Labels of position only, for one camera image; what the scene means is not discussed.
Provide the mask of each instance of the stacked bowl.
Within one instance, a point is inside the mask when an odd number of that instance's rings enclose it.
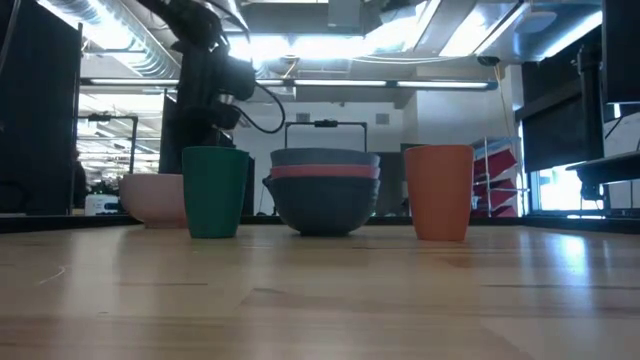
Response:
[[[302,235],[347,235],[375,209],[380,187],[376,154],[296,148],[274,151],[271,162],[264,184],[282,221]]]

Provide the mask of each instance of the cup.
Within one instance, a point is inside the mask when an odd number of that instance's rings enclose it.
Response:
[[[192,238],[236,235],[248,166],[249,153],[237,149],[196,146],[183,150],[184,201]]]
[[[427,145],[405,151],[404,157],[418,238],[464,241],[471,213],[473,148]]]

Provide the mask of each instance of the table surface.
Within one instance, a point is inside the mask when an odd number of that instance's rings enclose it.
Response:
[[[0,236],[1,359],[637,359],[640,237]]]

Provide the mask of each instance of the ventilation duct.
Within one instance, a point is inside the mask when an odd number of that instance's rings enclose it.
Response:
[[[174,78],[178,62],[120,0],[40,0],[40,4],[144,77]]]

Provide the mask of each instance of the black handle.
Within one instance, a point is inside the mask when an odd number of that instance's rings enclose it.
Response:
[[[364,129],[364,152],[368,151],[367,139],[369,135],[367,132],[368,124],[366,122],[352,122],[352,121],[339,122],[338,120],[333,120],[333,119],[325,119],[325,120],[313,121],[308,123],[298,123],[298,122],[289,121],[289,122],[286,122],[284,126],[284,148],[285,149],[289,147],[289,127],[293,125],[303,125],[303,126],[306,125],[306,126],[313,126],[316,128],[336,128],[342,125],[362,126],[362,128]]]

